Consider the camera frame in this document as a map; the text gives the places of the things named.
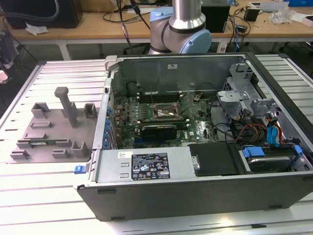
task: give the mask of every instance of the black plastic cover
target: black plastic cover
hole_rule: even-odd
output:
[[[246,174],[237,144],[226,142],[190,144],[190,153],[196,156],[200,165],[197,176]]]

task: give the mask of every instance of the motherboard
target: motherboard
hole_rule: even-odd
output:
[[[213,97],[186,93],[162,99],[116,96],[114,121],[118,149],[187,146],[220,141],[209,121]]]

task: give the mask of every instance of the barcode sticker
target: barcode sticker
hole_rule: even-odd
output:
[[[118,152],[117,158],[132,158],[132,151],[129,152]]]

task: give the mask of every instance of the small circuit board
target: small circuit board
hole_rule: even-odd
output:
[[[115,99],[114,119],[120,138],[119,149],[187,146],[220,141],[208,118],[212,97],[198,99],[189,93],[177,102],[140,103],[134,97]],[[164,135],[147,139],[147,129],[168,129]],[[169,138],[169,132],[175,133]]]

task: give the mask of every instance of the side panel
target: side panel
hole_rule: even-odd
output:
[[[78,190],[100,221],[288,208],[310,192],[298,175]]]

